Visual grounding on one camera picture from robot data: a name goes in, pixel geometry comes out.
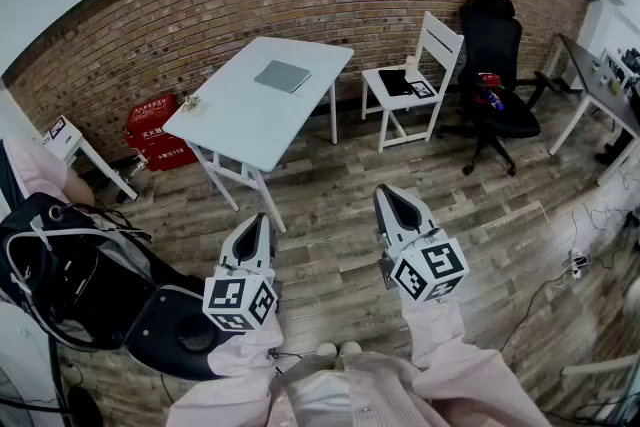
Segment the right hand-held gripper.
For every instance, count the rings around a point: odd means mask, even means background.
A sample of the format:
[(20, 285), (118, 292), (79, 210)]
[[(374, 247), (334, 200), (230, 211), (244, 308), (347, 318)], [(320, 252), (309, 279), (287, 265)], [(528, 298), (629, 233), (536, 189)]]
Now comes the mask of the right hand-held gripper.
[(377, 186), (374, 208), (379, 230), (388, 238), (407, 238), (415, 231), (430, 230), (383, 253), (380, 266), (387, 288), (397, 288), (417, 303), (448, 297), (469, 273), (458, 240), (435, 228), (429, 207), (404, 189)]

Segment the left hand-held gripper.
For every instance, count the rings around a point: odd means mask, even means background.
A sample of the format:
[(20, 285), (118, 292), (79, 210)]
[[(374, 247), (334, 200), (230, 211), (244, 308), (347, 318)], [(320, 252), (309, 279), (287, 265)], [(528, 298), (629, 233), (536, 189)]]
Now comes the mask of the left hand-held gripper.
[(205, 280), (203, 313), (220, 330), (258, 330), (278, 306), (272, 261), (276, 233), (270, 217), (259, 213), (241, 223), (222, 245), (223, 260)]

